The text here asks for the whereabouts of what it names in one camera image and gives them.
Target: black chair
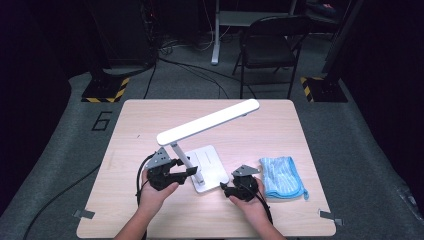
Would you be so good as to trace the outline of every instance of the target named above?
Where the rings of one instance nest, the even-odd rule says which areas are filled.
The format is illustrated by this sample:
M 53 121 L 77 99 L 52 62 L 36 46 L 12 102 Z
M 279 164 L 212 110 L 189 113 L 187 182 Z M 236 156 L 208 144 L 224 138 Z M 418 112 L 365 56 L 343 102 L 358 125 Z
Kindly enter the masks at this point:
M 240 99 L 243 98 L 244 68 L 292 67 L 290 98 L 302 42 L 309 34 L 312 20 L 305 15 L 266 17 L 252 23 L 240 38 L 240 54 L 233 75 L 241 66 Z

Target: wooden table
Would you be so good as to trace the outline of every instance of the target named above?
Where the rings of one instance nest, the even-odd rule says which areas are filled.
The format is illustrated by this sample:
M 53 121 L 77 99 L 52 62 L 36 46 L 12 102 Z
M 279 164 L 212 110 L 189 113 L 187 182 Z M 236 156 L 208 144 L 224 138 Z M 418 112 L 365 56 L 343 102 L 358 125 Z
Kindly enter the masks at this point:
M 112 238 L 137 208 L 136 176 L 141 162 L 159 149 L 158 133 L 232 106 L 242 100 L 128 100 L 106 150 L 86 210 L 80 238 Z M 259 110 L 179 142 L 184 151 L 213 145 L 230 177 L 242 164 L 260 168 L 259 158 L 292 156 L 309 200 L 268 199 L 274 225 L 285 236 L 331 236 L 333 221 L 296 110 L 290 100 L 259 100 Z M 171 158 L 176 154 L 165 147 Z M 185 171 L 180 166 L 174 171 Z M 188 178 L 164 203 L 148 227 L 149 238 L 257 237 L 242 213 L 217 188 L 198 194 Z

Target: yellow black hazard tape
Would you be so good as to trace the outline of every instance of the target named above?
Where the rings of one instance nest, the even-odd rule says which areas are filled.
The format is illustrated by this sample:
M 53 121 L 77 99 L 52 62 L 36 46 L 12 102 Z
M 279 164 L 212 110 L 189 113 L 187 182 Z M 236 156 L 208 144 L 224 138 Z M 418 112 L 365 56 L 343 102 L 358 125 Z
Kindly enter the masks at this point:
M 324 79 L 319 77 L 301 77 L 300 78 L 300 82 L 302 83 L 303 90 L 305 91 L 306 99 L 308 100 L 308 102 L 314 102 L 311 89 L 308 86 L 308 79 L 313 79 L 313 80 L 324 80 Z
M 127 87 L 129 81 L 130 81 L 129 78 L 126 78 L 122 81 L 121 86 L 119 87 L 119 90 L 114 97 L 111 97 L 111 98 L 87 97 L 87 98 L 82 98 L 81 102 L 92 102 L 92 103 L 119 102 L 119 100 L 121 100 L 122 95 L 124 95 L 125 88 Z

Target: white desk lamp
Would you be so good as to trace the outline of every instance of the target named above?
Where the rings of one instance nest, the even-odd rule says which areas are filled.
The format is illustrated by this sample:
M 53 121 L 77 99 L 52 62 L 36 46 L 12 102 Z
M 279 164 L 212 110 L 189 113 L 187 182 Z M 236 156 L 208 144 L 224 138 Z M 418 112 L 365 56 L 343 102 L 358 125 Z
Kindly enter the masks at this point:
M 197 166 L 197 173 L 191 176 L 193 185 L 198 193 L 206 192 L 219 187 L 221 182 L 228 183 L 230 181 L 215 148 L 208 145 L 184 153 L 177 142 L 235 118 L 246 116 L 257 109 L 259 109 L 259 102 L 249 99 L 159 133 L 157 142 L 162 147 L 171 145 L 187 168 Z

